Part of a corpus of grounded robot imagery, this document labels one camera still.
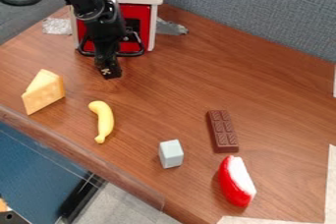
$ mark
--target yellow banana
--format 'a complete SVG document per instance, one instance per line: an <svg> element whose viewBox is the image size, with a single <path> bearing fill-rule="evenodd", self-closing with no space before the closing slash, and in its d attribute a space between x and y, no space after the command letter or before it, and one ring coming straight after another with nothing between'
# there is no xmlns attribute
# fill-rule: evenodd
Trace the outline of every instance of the yellow banana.
<svg viewBox="0 0 336 224"><path fill-rule="evenodd" d="M90 102L88 108L98 115L98 132L95 138L98 143L104 143L105 138L112 133L114 127L113 113L110 106L103 101Z"/></svg>

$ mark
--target toy apple slice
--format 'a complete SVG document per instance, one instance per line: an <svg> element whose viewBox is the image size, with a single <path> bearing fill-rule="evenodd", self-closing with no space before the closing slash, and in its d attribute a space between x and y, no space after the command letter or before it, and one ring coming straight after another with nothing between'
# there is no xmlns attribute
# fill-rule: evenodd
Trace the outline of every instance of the toy apple slice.
<svg viewBox="0 0 336 224"><path fill-rule="evenodd" d="M226 157L219 167L219 183L224 196L231 203L246 207L253 200L256 189L241 157Z"/></svg>

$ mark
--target gray cube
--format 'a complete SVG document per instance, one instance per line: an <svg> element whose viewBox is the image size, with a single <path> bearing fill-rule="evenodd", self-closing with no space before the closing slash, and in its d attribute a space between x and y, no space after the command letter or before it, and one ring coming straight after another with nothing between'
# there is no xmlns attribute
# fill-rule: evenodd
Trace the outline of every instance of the gray cube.
<svg viewBox="0 0 336 224"><path fill-rule="evenodd" d="M182 165L184 152L178 140L168 140L160 143L159 157L163 168Z"/></svg>

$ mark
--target chocolate bar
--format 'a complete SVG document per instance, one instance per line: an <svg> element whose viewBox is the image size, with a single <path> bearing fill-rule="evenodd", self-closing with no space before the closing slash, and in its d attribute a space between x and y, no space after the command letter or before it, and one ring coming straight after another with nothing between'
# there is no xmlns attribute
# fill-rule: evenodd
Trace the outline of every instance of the chocolate bar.
<svg viewBox="0 0 336 224"><path fill-rule="evenodd" d="M230 115L226 110L208 111L207 120L215 152L239 151L237 136Z"/></svg>

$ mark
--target black robotic arm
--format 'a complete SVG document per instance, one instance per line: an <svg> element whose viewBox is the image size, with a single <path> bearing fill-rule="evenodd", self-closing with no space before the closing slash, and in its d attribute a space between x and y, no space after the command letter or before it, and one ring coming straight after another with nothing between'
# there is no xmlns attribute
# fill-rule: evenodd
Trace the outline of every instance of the black robotic arm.
<svg viewBox="0 0 336 224"><path fill-rule="evenodd" d="M26 6L40 0L13 1L0 0L8 5ZM120 41L128 35L126 24L121 15L117 0L65 0L67 5L74 7L77 19L84 21L87 28L85 38L92 40L95 48L94 64L105 79L120 78L122 70L117 56L120 50ZM143 53L143 45L136 34L140 51L130 56L139 56Z"/></svg>

